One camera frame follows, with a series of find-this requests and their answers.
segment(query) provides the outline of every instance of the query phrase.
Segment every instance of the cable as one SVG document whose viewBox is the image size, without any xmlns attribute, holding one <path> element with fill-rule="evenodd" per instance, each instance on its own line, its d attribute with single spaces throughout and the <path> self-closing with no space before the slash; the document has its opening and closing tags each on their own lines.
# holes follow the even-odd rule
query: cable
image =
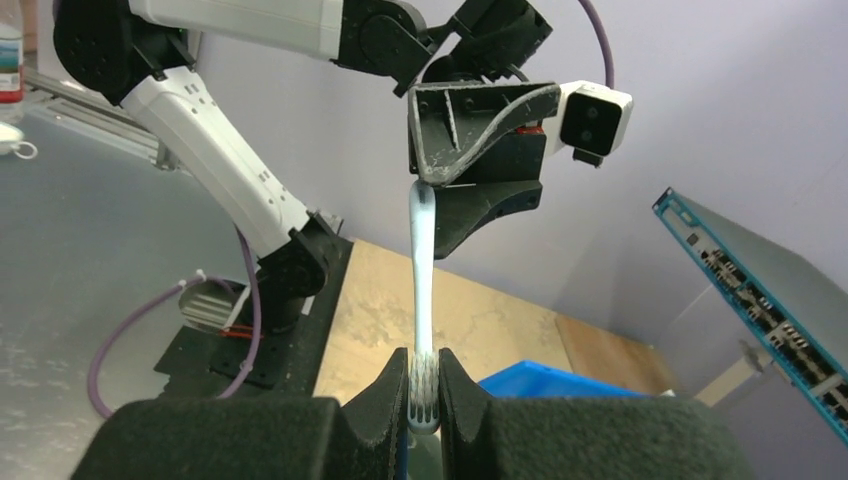
<svg viewBox="0 0 848 480">
<path fill-rule="evenodd" d="M 517 78 L 521 83 L 528 83 L 530 81 L 530 79 L 527 78 L 527 75 L 524 75 L 524 72 L 522 72 L 518 67 L 516 67 L 515 64 L 510 64 L 508 67 L 506 67 L 506 69 L 507 71 L 509 71 L 509 73 L 515 75 L 515 78 Z"/>
<path fill-rule="evenodd" d="M 250 283 L 250 296 L 253 297 L 253 332 L 261 332 L 262 331 L 262 313 L 260 311 L 260 302 L 259 302 L 259 282 L 256 279 L 256 272 L 253 270 L 253 259 L 250 256 L 250 248 L 247 246 L 247 240 L 245 240 L 244 235 L 236 229 L 236 233 L 239 237 L 239 243 L 241 244 L 241 253 L 244 258 L 244 266 L 247 268 L 247 278 Z M 136 311 L 130 314 L 126 320 L 121 322 L 118 325 L 118 328 L 115 329 L 109 337 L 106 338 L 106 341 L 97 349 L 97 353 L 95 353 L 94 358 L 91 360 L 91 365 L 88 369 L 88 398 L 91 400 L 91 405 L 97 410 L 103 418 L 109 418 L 112 416 L 112 410 L 106 406 L 103 402 L 103 399 L 100 397 L 100 389 L 97 385 L 97 377 L 100 374 L 100 369 L 103 367 L 103 361 L 106 358 L 106 354 L 109 352 L 109 349 L 115 344 L 118 338 L 132 325 L 138 322 L 141 317 L 149 313 L 154 308 L 161 305 L 163 302 L 173 297 L 177 293 L 183 291 L 185 288 L 197 285 L 207 280 L 205 274 L 198 274 L 197 276 L 191 278 L 190 280 L 180 281 L 177 285 L 169 288 L 168 290 L 162 292 L 158 297 L 150 300 L 145 303 L 141 307 L 139 307 Z M 225 282 L 223 279 L 217 277 L 208 277 L 208 280 L 221 285 L 224 289 L 226 289 L 229 293 L 235 295 L 233 289 Z M 250 348 L 247 351 L 247 357 L 244 359 L 244 362 L 241 364 L 241 369 L 239 370 L 238 375 L 233 379 L 232 383 L 224 390 L 218 398 L 228 398 L 232 396 L 241 385 L 244 383 L 245 378 L 250 374 L 250 371 L 253 369 L 253 362 L 256 360 L 256 354 L 259 351 L 259 338 L 261 335 L 252 335 L 250 338 Z"/>
<path fill-rule="evenodd" d="M 609 45 L 607 32 L 604 30 L 604 24 L 601 23 L 601 17 L 591 0 L 578 0 L 586 15 L 589 16 L 589 21 L 592 22 L 592 28 L 595 29 L 595 35 L 598 36 L 598 43 L 601 45 L 601 55 L 604 56 L 604 74 L 606 77 L 605 83 L 609 88 L 615 88 L 615 67 L 612 63 L 612 49 Z"/>
</svg>

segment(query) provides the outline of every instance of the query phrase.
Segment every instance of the network switch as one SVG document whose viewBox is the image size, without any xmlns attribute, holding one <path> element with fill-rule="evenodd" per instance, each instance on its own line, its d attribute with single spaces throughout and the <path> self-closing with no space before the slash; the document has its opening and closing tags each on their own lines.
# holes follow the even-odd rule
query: network switch
<svg viewBox="0 0 848 480">
<path fill-rule="evenodd" d="M 848 444 L 848 294 L 799 255 L 671 189 L 654 212 Z"/>
</svg>

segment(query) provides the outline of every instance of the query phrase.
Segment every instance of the wooden table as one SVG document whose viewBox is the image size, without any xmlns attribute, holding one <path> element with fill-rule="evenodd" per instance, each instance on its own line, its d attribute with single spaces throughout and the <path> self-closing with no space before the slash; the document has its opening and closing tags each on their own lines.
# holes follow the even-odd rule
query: wooden table
<svg viewBox="0 0 848 480">
<path fill-rule="evenodd" d="M 395 348 L 412 349 L 412 292 L 408 257 L 355 243 L 315 395 L 344 404 L 376 378 Z M 474 380 L 532 360 L 569 372 L 577 363 L 575 373 L 638 391 L 668 388 L 643 384 L 655 377 L 644 372 L 662 364 L 648 347 L 441 270 L 433 278 L 433 323 L 434 346 L 451 348 Z M 581 338 L 602 345 L 600 353 Z"/>
</svg>

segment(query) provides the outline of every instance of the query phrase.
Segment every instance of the toothbrush bristles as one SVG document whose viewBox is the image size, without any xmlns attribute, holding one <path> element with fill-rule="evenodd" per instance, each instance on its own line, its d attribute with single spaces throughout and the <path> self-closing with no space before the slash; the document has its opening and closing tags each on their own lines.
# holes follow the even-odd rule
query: toothbrush bristles
<svg viewBox="0 0 848 480">
<path fill-rule="evenodd" d="M 415 433 L 439 427 L 439 361 L 433 352 L 417 353 L 409 371 L 409 423 Z"/>
</svg>

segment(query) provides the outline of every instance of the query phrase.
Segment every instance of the metal table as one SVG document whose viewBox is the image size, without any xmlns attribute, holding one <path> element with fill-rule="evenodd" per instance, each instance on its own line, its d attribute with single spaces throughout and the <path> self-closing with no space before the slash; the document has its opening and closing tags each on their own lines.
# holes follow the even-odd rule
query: metal table
<svg viewBox="0 0 848 480">
<path fill-rule="evenodd" d="M 232 224 L 190 176 L 43 106 L 20 127 L 40 154 L 0 158 L 0 472 L 57 478 L 101 423 L 85 375 L 117 323 L 198 268 L 245 275 Z M 152 367 L 180 322 L 166 304 L 119 340 L 100 376 L 108 405 L 161 392 Z"/>
</svg>

